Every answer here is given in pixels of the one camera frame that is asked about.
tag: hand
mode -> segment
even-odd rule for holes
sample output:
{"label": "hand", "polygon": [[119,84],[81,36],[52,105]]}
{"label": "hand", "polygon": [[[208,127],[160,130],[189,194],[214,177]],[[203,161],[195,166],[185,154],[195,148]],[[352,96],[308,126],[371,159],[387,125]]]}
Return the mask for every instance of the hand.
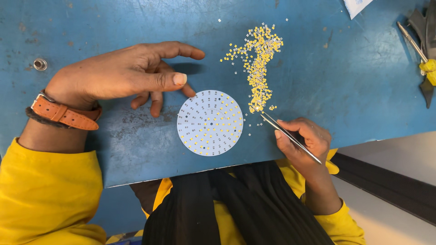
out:
{"label": "hand", "polygon": [[186,83],[186,74],[174,72],[162,58],[178,55],[196,60],[204,52],[180,42],[138,44],[101,54],[61,69],[45,92],[56,102],[71,108],[90,110],[97,99],[115,99],[137,94],[131,107],[137,109],[152,99],[150,113],[158,117],[162,92],[181,89],[188,97],[195,92]]}
{"label": "hand", "polygon": [[290,139],[281,131],[276,130],[277,146],[292,162],[297,171],[308,181],[316,180],[321,175],[328,175],[325,167],[328,151],[330,150],[330,133],[306,118],[297,118],[285,122],[277,122],[289,131],[298,131],[307,145],[307,149],[316,156],[323,164],[315,162],[307,153],[299,147],[295,147]]}

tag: blue workbench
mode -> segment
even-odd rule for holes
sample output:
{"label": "blue workbench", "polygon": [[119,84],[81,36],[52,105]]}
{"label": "blue workbench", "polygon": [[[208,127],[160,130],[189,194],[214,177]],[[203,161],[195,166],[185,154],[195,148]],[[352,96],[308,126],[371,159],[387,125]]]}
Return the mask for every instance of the blue workbench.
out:
{"label": "blue workbench", "polygon": [[[57,70],[141,42],[178,40],[204,50],[202,61],[168,62],[188,73],[196,91],[223,91],[249,113],[246,73],[219,59],[229,43],[242,45],[247,30],[262,22],[275,24],[284,42],[266,76],[273,90],[268,105],[278,106],[281,119],[315,121],[330,130],[332,148],[436,130],[436,104],[426,109],[418,88],[423,77],[417,55],[395,25],[426,4],[375,0],[350,20],[341,0],[2,1],[0,154],[21,133],[24,108]],[[31,68],[39,57],[47,70]],[[157,119],[149,103],[134,111],[131,98],[101,102],[100,129],[87,147],[98,152],[104,187],[282,157],[272,128],[255,126],[262,122],[258,113],[245,117],[242,137],[230,151],[215,157],[190,152],[176,131],[185,99],[166,93]]]}

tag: white paper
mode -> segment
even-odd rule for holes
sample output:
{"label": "white paper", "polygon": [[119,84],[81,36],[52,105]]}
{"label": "white paper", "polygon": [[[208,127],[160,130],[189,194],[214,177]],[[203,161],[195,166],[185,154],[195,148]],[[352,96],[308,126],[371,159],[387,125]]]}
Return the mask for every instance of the white paper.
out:
{"label": "white paper", "polygon": [[241,108],[229,95],[204,90],[189,98],[177,117],[182,143],[198,155],[212,157],[230,150],[241,137]]}
{"label": "white paper", "polygon": [[351,19],[356,17],[372,0],[344,0]]}

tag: wristwatch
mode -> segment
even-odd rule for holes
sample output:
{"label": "wristwatch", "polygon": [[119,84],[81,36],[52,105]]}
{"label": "wristwatch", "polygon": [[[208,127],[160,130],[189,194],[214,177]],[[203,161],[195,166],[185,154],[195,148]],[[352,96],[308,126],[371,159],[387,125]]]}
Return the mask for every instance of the wristwatch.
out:
{"label": "wristwatch", "polygon": [[39,92],[30,108],[40,117],[83,130],[97,130],[99,125],[96,121],[102,114],[100,105],[92,111],[81,111],[57,104],[44,90]]}

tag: metal grommet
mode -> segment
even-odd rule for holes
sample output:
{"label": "metal grommet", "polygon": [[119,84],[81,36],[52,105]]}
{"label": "metal grommet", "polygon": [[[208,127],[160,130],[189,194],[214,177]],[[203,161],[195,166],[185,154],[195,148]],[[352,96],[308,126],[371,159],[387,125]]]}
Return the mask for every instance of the metal grommet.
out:
{"label": "metal grommet", "polygon": [[43,71],[47,69],[47,62],[41,58],[37,58],[33,62],[33,67],[35,67],[35,69],[37,69],[38,71]]}

